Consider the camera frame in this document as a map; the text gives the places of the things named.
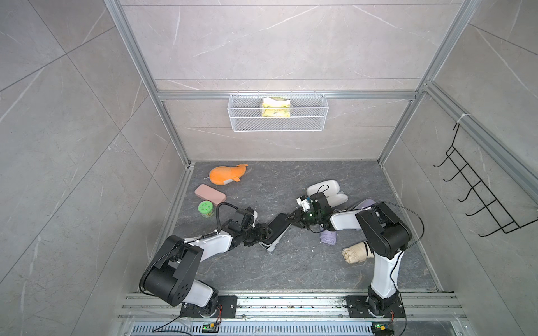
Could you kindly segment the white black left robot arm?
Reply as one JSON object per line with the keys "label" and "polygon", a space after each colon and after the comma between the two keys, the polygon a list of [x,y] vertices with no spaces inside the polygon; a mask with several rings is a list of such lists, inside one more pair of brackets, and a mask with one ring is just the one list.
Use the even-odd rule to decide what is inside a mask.
{"label": "white black left robot arm", "polygon": [[240,245],[253,246],[273,234],[269,225],[256,220],[251,208],[236,209],[225,223],[216,215],[217,229],[197,238],[169,236],[144,270],[139,290],[173,307],[193,305],[213,313],[219,292],[196,279],[200,263]]}

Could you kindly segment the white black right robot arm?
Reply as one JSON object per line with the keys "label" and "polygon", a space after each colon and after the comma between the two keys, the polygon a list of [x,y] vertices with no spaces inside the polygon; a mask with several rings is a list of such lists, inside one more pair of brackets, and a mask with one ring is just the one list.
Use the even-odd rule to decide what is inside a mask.
{"label": "white black right robot arm", "polygon": [[365,200],[351,210],[336,210],[348,201],[343,193],[327,196],[324,192],[297,199],[298,209],[287,220],[302,229],[320,227],[322,232],[360,230],[365,247],[374,257],[374,278],[369,297],[377,301],[395,299],[398,292],[399,259],[408,249],[413,235],[402,220],[383,202]]}

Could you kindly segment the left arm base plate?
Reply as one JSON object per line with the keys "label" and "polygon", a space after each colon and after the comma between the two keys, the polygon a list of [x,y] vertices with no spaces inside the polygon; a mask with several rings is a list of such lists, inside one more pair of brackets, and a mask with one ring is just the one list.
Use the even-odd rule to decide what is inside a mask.
{"label": "left arm base plate", "polygon": [[181,317],[191,318],[217,318],[234,319],[238,308],[238,296],[236,295],[218,295],[208,302],[204,307],[194,304],[184,303],[181,308]]}

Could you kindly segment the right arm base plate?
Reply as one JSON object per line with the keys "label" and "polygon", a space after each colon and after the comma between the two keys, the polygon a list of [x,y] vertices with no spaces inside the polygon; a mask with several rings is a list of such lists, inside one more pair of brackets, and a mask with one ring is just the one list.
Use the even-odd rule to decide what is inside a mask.
{"label": "right arm base plate", "polygon": [[343,299],[350,318],[405,318],[406,312],[399,295],[378,298],[373,295],[348,295]]}

